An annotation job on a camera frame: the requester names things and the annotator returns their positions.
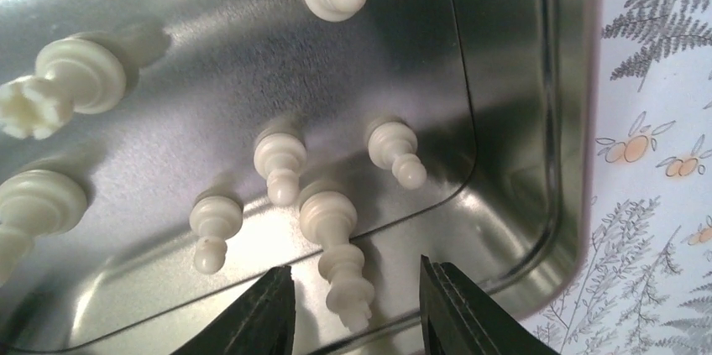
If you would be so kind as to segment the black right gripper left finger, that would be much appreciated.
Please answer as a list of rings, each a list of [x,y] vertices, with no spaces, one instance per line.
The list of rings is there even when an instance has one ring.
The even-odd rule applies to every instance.
[[[291,354],[295,329],[296,286],[291,267],[277,266],[173,353]]]

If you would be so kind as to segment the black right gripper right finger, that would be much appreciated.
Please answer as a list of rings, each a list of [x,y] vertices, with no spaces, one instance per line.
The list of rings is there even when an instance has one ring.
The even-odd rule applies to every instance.
[[[426,354],[554,354],[452,263],[421,256]]]

